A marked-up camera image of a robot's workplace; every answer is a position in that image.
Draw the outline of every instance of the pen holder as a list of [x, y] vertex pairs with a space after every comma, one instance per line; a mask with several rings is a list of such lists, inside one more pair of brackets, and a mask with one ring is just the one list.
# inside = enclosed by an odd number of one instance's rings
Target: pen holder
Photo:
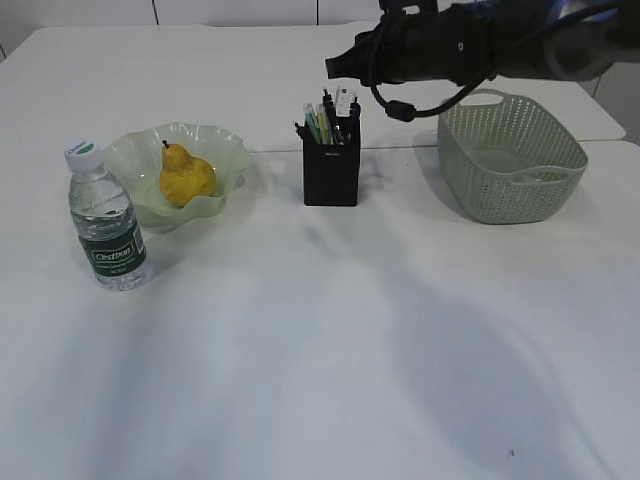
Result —
[[360, 122], [345, 145], [303, 142], [304, 204], [318, 207], [358, 205]]

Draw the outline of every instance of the fruit bowl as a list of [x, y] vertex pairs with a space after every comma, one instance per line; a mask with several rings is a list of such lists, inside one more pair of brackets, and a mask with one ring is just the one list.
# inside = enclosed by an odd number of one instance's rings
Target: fruit bowl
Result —
[[[163, 140], [183, 145], [215, 168], [218, 182], [212, 196], [196, 197], [184, 207], [169, 203], [159, 187]], [[220, 127], [180, 122], [124, 135], [104, 153], [107, 169], [131, 196], [140, 226], [155, 233], [222, 212], [228, 195], [251, 164], [240, 137]]]

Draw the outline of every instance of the water bottle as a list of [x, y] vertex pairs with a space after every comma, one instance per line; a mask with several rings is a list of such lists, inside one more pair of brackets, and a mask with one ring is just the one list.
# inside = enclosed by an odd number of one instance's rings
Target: water bottle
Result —
[[104, 166], [100, 148], [83, 141], [65, 152], [73, 173], [69, 209], [96, 279], [109, 290], [131, 290], [151, 277], [133, 204]]

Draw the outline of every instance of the green bottle label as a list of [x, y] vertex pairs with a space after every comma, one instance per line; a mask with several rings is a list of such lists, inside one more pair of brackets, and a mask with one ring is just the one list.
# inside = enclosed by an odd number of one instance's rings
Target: green bottle label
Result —
[[133, 272], [147, 258], [138, 222], [128, 232], [111, 240], [79, 238], [93, 270], [104, 277]]

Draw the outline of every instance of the yellow pear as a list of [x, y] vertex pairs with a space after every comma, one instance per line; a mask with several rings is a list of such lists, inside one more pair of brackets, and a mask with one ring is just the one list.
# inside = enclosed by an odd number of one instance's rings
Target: yellow pear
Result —
[[216, 190], [216, 172], [209, 163], [191, 154], [179, 144], [162, 141], [162, 173], [160, 191], [177, 207], [193, 198], [211, 196]]

